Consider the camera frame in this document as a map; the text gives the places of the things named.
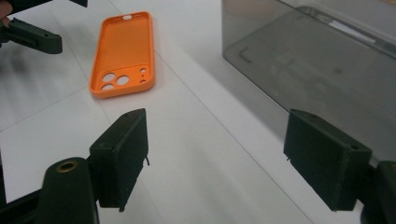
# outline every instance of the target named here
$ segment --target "dark plastic block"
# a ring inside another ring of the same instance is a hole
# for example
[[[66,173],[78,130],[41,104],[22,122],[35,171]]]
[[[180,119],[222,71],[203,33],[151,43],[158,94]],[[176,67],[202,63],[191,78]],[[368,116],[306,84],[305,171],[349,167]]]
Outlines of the dark plastic block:
[[[119,117],[91,146],[88,158],[101,207],[124,210],[149,154],[146,110]]]
[[[292,109],[284,153],[330,209],[353,210],[354,184],[368,168],[370,148],[326,120]]]
[[[396,223],[396,161],[381,161],[378,164],[375,183],[388,223]]]
[[[98,224],[87,161],[70,158],[51,165],[36,211],[35,224]]]

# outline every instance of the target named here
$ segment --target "orange phone case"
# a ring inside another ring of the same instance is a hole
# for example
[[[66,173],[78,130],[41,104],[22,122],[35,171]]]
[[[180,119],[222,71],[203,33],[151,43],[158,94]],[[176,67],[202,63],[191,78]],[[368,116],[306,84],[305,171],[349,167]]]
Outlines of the orange phone case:
[[[102,23],[90,91],[107,98],[145,91],[155,82],[151,16],[137,12]]]

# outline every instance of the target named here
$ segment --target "clamp jaw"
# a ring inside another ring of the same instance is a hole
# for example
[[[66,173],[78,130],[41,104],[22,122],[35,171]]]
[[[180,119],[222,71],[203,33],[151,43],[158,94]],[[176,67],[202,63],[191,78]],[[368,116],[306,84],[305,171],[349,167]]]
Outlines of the clamp jaw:
[[[58,161],[42,189],[3,207],[0,202],[0,223],[98,224],[96,201],[124,211],[148,154],[146,110],[125,113],[92,144],[88,159]]]
[[[8,2],[12,5],[11,14],[14,14],[49,1],[51,0],[9,0]],[[88,0],[71,1],[83,7],[88,5]],[[0,22],[0,48],[2,43],[7,43],[9,40],[48,54],[59,54],[63,51],[62,38],[59,35],[16,18],[9,23],[8,27]]]
[[[396,223],[396,161],[369,164],[372,150],[321,117],[292,109],[284,153],[332,211],[364,204],[362,224]]]

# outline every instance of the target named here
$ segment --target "white surface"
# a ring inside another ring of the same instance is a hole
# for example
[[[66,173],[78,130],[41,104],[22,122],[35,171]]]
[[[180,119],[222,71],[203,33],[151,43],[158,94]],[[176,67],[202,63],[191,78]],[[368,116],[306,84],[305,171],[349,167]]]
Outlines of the white surface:
[[[86,158],[118,116],[145,107],[151,166],[125,212],[100,209],[101,223],[359,223],[359,208],[329,211],[286,162],[288,114],[221,57],[220,1],[89,4],[54,1],[19,17],[60,34],[63,54],[14,44],[0,49],[3,59],[28,68],[1,62],[0,83],[8,89],[0,90],[0,148],[9,201],[38,189],[56,161]],[[153,17],[156,85],[96,100],[87,80],[100,23],[139,10]]]

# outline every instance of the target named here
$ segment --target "gray translucent box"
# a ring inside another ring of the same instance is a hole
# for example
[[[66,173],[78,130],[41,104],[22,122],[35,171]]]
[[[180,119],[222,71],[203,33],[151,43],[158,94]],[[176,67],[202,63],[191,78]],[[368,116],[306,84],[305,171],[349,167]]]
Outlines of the gray translucent box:
[[[372,2],[223,0],[223,56],[286,110],[396,161],[396,6]]]

